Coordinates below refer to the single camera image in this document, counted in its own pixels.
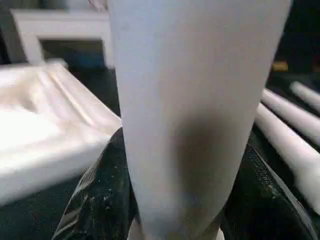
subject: white cylinder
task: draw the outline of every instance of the white cylinder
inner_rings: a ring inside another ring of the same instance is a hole
[[[320,214],[320,154],[261,103],[255,122],[292,170],[307,202]]]
[[[317,110],[320,113],[320,94],[312,89],[306,87],[305,85],[301,84],[300,82],[293,82],[290,85],[290,89],[292,92]]]
[[[290,2],[109,1],[128,167],[146,239],[204,239],[222,210]]]
[[[263,91],[262,102],[320,146],[320,118],[267,89]]]

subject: white plastic pipe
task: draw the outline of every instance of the white plastic pipe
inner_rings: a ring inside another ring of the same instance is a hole
[[[300,82],[290,85],[291,91],[320,113],[320,94]]]
[[[261,103],[255,122],[292,170],[309,205],[320,214],[320,154]]]
[[[109,1],[145,239],[215,239],[290,2]]]
[[[262,102],[320,146],[320,118],[267,89],[263,91]]]

